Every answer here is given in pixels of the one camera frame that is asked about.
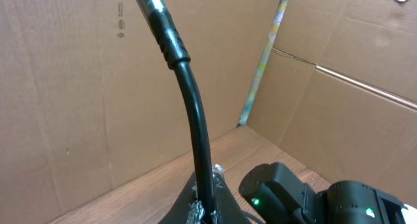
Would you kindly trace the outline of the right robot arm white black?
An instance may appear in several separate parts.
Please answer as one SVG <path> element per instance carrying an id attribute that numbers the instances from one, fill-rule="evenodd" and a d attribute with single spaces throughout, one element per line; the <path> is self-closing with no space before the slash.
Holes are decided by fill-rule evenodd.
<path id="1" fill-rule="evenodd" d="M 316 192 L 280 162 L 254 167 L 239 193 L 267 223 L 416 224 L 416 208 L 393 195 L 355 180 Z"/>

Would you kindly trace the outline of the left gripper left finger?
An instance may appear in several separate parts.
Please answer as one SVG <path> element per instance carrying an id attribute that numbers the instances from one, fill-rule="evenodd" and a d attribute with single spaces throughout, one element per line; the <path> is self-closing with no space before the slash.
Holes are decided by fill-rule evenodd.
<path id="1" fill-rule="evenodd" d="M 197 198 L 195 173 L 193 172 L 168 213 L 158 224 L 185 224 L 192 203 Z"/>

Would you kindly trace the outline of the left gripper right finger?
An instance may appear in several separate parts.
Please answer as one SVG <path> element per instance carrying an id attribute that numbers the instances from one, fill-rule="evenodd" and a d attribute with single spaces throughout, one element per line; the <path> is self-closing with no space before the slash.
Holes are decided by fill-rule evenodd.
<path id="1" fill-rule="evenodd" d="M 224 169 L 216 164 L 212 168 L 212 176 L 216 199 L 216 213 L 212 217 L 216 218 L 216 223 L 250 224 L 225 182 Z"/>

